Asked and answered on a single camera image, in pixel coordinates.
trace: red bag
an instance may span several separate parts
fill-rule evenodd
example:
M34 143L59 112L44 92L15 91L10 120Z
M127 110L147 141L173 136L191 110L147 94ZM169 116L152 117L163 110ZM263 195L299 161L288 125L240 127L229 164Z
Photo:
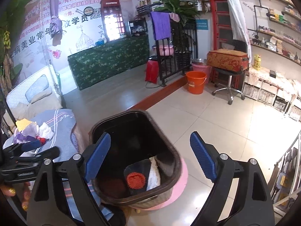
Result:
M233 72L243 72L249 66L248 54L228 49L209 51L207 64L216 68Z
M159 75L159 64L158 61L155 60L148 60L146 64L146 82L152 82L157 84L157 78Z

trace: blue sign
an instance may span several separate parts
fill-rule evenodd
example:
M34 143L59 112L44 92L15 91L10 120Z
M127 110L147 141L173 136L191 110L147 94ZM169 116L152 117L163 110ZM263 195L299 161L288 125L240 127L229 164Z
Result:
M196 19L197 30L208 30L208 20L207 19Z

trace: metal bowl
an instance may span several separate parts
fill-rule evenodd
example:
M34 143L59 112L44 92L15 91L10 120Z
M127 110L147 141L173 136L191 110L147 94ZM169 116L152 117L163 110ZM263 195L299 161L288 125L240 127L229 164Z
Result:
M192 59L191 63L198 65L207 65L207 59Z

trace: metal screw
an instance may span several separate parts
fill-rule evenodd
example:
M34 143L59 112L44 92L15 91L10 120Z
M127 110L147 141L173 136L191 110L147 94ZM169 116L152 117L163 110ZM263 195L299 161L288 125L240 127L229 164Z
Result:
M255 160L255 159L253 159L253 158L250 160L250 162L251 162L251 164L253 164L253 165L256 165L256 164L257 164L257 160Z
M46 160L44 161L44 164L45 164L45 165L49 165L49 164L50 164L50 162L51 162L51 160L50 160L50 159L46 159Z
M80 155L80 154L75 154L74 156L73 156L73 160L79 160L80 158L81 158L82 156Z
M228 159L228 156L226 154L221 154L219 156L222 160L227 160Z

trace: white floor tile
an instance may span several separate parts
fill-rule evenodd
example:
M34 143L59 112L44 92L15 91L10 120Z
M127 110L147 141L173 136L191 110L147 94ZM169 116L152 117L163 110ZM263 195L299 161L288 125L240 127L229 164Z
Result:
M249 140L283 153L294 141L300 129L301 123L284 117L283 113L270 106L254 102Z
M234 202L234 200L232 198L230 198L230 197L227 198L224 209L222 211L222 214L219 217L219 221L223 220L229 216L233 202Z
M219 153L226 153L234 160L240 159L246 144L246 139L222 127L198 118L174 144L180 155L185 159L188 173L208 186L212 186L212 182L205 177L190 147L189 139L191 133L194 131L197 131L206 143L214 145Z
M250 140L246 141L246 147L241 156L241 161L248 161L254 158L258 161L258 164L262 170L266 182L270 180L272 175L274 164L282 156L282 151L275 149L273 144L257 144Z
M162 129L166 137L175 143L185 131L195 122L196 116L162 102L147 110Z
M187 111L195 116L200 116L213 98L207 91L203 91L199 95L191 94L188 92L186 85L167 96L162 102L177 109Z
M232 105L229 105L224 99L214 98L200 117L247 138L252 118L253 102L248 98L243 101L238 97L234 97Z
M231 199L235 199L236 190L237 190L237 186L238 186L238 181L239 181L239 178L234 178L232 180L231 188L230 188L230 191L229 191L229 194L228 194L228 196Z
M172 204L155 211L132 212L128 226L189 226L203 207L211 188L188 176L184 192Z

